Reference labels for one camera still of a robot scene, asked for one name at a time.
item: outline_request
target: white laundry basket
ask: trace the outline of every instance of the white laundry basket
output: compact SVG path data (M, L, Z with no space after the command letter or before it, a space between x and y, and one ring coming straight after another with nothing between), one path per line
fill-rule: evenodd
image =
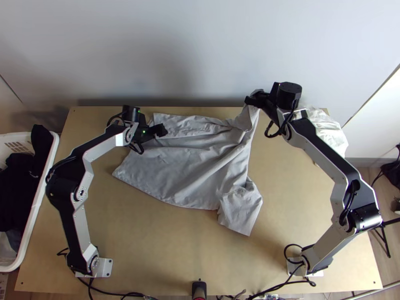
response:
M59 146L60 138L57 133L50 131L53 136L53 143L48 153L47 161L43 169L36 194L33 199L32 208L26 222L25 230L22 235L21 245L18 253L11 249L7 236L4 232L0 232L0 273L11 272L18 268L24 260L25 253L28 248L29 239L31 238L32 230L34 229L36 217L38 216L39 208L42 204L42 199L45 194L45 177L52 167L56 156L57 147ZM31 143L30 132L17 132L0 134L0 169L5 169L6 159L12 153L31 153L34 154L34 148Z

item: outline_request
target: white cloth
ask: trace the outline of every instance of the white cloth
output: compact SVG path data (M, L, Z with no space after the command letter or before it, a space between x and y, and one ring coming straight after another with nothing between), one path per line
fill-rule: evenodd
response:
M336 122L320 108L309 104L306 104L305 108L308 119L315 126L316 135L344 158L349 142L339 122Z
M166 136L130 151L112 175L158 200L184 208L218 210L218 223L249 236L263 199L248 177L259 109L245 105L235 119L155 113Z

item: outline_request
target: wooden table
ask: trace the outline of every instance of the wooden table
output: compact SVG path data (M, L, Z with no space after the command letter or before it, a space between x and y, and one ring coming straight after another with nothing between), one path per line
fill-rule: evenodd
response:
M120 107L75 107L69 112L55 161L102 134ZM239 107L142 107L152 113L234 118ZM249 176L264 204L247 237L217 223L216 211L163 203L112 177L128 154L119 147L96 160L85 202L91 241L102 257L113 258L110 278L94 286L106 291L147 295L189 295L191 282L207 282L209 295L256 293L285 281L283 249L289 243L313 244L330 226L331 179L300 149L281 137L267 139L269 118L260 113L249 161ZM67 246L58 211L45 197L21 265L16 290L87 293L56 253ZM280 293L320 293L382 288L367 234L334 258L324 277L287 285Z

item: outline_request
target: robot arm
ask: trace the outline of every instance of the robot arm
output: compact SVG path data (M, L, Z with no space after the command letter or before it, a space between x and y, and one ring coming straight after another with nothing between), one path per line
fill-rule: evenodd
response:
M317 136L306 109L299 107L301 92L298 84L275 82L270 93L256 90L245 99L245 103L262 109L270 117L265 131L268 138L282 135L290 145L303 149L335 183L330 196L332 225L315 244L304 247L299 257L290 259L288 272L302 264L295 276L326 269L333 256L356 235L382 223L374 190L356 168ZM278 131L270 135L273 124Z
M116 119L122 124L112 122ZM142 143L166 134L162 124L147 126L139 108L124 105L102 135L73 149L49 171L46 195L61 216L69 248L66 262L76 277L109 277L113 266L112 259L99 257L89 235L84 203L94 177L91 163L114 147L127 146L142 154Z

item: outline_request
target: black bag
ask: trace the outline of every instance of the black bag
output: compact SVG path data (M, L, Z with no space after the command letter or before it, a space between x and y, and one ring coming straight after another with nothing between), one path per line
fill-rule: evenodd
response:
M380 171L389 179L390 183L400 190L400 144L396 145L398 149L397 159L393 162L383 164Z

